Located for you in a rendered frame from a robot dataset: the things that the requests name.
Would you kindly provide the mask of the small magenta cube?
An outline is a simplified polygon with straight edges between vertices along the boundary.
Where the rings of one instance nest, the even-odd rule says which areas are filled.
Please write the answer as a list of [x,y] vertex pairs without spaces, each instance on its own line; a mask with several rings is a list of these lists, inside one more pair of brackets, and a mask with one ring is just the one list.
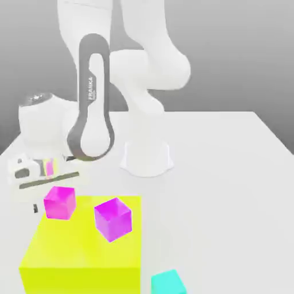
[[54,186],[44,198],[47,218],[69,220],[76,208],[75,189]]

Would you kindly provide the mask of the small purple cube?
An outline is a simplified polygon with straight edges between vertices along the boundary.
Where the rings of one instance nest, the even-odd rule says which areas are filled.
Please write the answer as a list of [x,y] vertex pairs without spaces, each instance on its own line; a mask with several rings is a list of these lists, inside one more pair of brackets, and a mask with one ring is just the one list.
[[108,242],[132,231],[132,211],[119,198],[112,198],[94,207],[97,230]]

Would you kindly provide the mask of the large yellow box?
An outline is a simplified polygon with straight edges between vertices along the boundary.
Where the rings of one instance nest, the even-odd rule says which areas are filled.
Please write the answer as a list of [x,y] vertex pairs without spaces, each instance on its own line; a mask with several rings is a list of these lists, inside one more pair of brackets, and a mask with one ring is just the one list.
[[78,196],[69,220],[42,216],[19,266],[25,294],[140,294],[141,197],[121,196],[132,231],[109,242],[97,229],[95,206],[108,196]]

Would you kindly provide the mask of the small cyan cube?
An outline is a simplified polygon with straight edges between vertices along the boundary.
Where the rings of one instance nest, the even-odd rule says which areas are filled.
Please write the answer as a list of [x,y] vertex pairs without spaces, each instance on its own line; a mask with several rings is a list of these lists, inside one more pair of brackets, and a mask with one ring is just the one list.
[[178,272],[168,270],[151,277],[151,294],[187,294]]

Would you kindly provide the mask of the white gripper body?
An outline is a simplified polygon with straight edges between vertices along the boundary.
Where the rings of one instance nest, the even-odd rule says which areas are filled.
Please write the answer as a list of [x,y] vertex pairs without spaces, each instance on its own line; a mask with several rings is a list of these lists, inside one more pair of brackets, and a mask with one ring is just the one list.
[[32,202],[35,199],[41,198],[43,194],[46,194],[54,185],[59,185],[60,183],[71,184],[72,179],[79,176],[80,173],[75,171],[47,179],[43,178],[17,184],[16,187],[13,188],[13,200],[17,203]]

